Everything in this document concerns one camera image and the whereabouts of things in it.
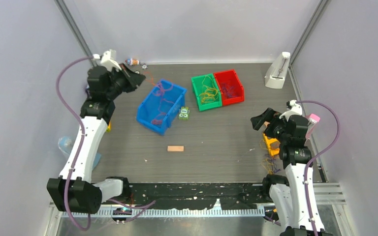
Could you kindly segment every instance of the wooden block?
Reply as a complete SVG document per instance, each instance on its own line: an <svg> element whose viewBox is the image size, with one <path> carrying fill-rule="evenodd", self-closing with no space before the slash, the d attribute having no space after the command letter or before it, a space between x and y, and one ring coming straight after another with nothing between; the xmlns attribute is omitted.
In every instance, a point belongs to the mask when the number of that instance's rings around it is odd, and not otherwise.
<svg viewBox="0 0 378 236"><path fill-rule="evenodd" d="M183 146L167 146L167 151L183 151Z"/></svg>

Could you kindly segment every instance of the green toy block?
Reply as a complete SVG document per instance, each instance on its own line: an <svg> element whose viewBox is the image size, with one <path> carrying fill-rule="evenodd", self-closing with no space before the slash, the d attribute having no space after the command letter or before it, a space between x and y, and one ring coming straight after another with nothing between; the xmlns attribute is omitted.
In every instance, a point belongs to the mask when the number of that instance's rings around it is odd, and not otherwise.
<svg viewBox="0 0 378 236"><path fill-rule="evenodd" d="M193 93L195 93L200 112L222 107L221 92L213 74L192 77L191 80ZM213 99L203 99L205 97L205 91L207 89L211 90L211 88L217 89L215 97L213 97Z"/></svg>
<svg viewBox="0 0 378 236"><path fill-rule="evenodd" d="M181 107L179 113L179 119L188 120L189 119L189 107Z"/></svg>

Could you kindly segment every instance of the robotic arm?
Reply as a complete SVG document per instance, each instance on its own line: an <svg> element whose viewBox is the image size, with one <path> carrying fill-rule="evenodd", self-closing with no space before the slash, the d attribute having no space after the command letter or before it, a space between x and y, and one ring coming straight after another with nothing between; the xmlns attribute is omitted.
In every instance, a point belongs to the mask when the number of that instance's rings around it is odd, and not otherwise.
<svg viewBox="0 0 378 236"><path fill-rule="evenodd" d="M85 130L79 156L71 175L68 187L68 204L71 212L95 214L100 205L108 199L127 194L128 180L122 177L109 177L105 181L91 184L92 164L100 140L106 131L115 110L114 100L123 92L132 92L144 81L145 76L129 70L123 63L115 61L115 51L104 52L100 65L88 71L89 94L83 103L80 117ZM47 182L49 192L59 211L65 211L63 201L64 187L71 163L80 147L82 129L79 127L72 153L58 178Z"/></svg>
<svg viewBox="0 0 378 236"><path fill-rule="evenodd" d="M309 121L302 116L302 108L296 100L287 102L288 110L283 114L268 108L263 114L251 118L254 130L259 130L264 122L269 122L264 134L276 138L279 157L283 161L286 176L267 175L263 179L264 194L275 203L281 226L285 232L281 236L314 235L308 208L314 212L314 221L319 236L331 236L325 233L324 225L316 207L314 187L308 184L310 202L306 201L304 172L311 160L311 151L305 146ZM308 180L312 183L312 165L308 168Z"/></svg>

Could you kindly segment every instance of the red plastic basket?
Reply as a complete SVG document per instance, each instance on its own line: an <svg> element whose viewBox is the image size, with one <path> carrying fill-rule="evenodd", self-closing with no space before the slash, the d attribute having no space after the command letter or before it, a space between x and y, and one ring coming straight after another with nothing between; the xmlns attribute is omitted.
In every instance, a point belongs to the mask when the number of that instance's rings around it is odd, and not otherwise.
<svg viewBox="0 0 378 236"><path fill-rule="evenodd" d="M235 70L217 72L214 77L220 88L223 106L244 102L244 87Z"/></svg>

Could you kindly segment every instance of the plastic bin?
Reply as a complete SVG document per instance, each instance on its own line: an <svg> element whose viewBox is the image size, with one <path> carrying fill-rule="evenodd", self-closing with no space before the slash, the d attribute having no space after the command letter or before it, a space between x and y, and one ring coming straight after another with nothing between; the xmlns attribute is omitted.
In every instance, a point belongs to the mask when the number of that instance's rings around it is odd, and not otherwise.
<svg viewBox="0 0 378 236"><path fill-rule="evenodd" d="M172 121L179 113L179 109L185 106L186 88L161 79L166 90L161 95L160 88L154 87L144 99L137 111L137 121L148 129L164 135L172 125Z"/></svg>
<svg viewBox="0 0 378 236"><path fill-rule="evenodd" d="M205 111L208 109L213 109L217 107L222 107L221 93L220 89L215 81L213 74L201 75L192 77L192 88L196 96L196 102L198 103L199 111ZM202 93L205 92L207 87L216 88L218 90L217 95L215 96L216 101L213 102L202 102Z"/></svg>
<svg viewBox="0 0 378 236"><path fill-rule="evenodd" d="M223 106L244 102L244 87L235 70L217 72L214 77L220 88Z"/></svg>

